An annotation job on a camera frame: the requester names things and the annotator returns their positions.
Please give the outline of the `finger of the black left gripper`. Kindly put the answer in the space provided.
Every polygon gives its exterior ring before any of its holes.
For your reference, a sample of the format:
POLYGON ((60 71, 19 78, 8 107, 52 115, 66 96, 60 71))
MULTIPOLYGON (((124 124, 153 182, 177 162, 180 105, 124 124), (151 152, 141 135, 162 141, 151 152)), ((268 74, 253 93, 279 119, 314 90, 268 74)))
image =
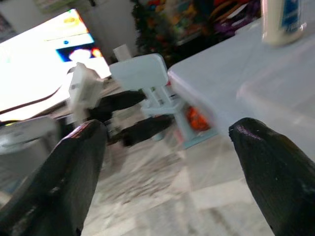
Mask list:
POLYGON ((123 129, 118 134, 118 141, 122 142, 125 147, 130 147, 152 138, 167 129, 172 123, 173 118, 169 115, 150 117, 123 129))
POLYGON ((141 91, 123 91, 101 98, 98 110, 101 112, 114 112, 132 107, 146 99, 141 91))

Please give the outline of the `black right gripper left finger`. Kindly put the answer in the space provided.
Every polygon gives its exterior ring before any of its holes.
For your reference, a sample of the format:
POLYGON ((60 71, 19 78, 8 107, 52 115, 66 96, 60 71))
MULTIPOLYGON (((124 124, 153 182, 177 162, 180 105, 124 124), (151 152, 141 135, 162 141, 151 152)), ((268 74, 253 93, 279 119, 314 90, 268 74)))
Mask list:
POLYGON ((64 137, 0 211, 3 236, 79 236, 104 159, 105 125, 90 120, 64 137))

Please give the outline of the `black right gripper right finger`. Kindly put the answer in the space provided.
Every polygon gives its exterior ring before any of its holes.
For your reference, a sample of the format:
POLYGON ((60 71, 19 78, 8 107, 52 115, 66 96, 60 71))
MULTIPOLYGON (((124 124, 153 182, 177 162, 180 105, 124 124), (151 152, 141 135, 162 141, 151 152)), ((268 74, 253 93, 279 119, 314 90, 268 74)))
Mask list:
POLYGON ((228 129, 247 185, 276 236, 315 234, 315 164, 288 137, 253 118, 228 129))

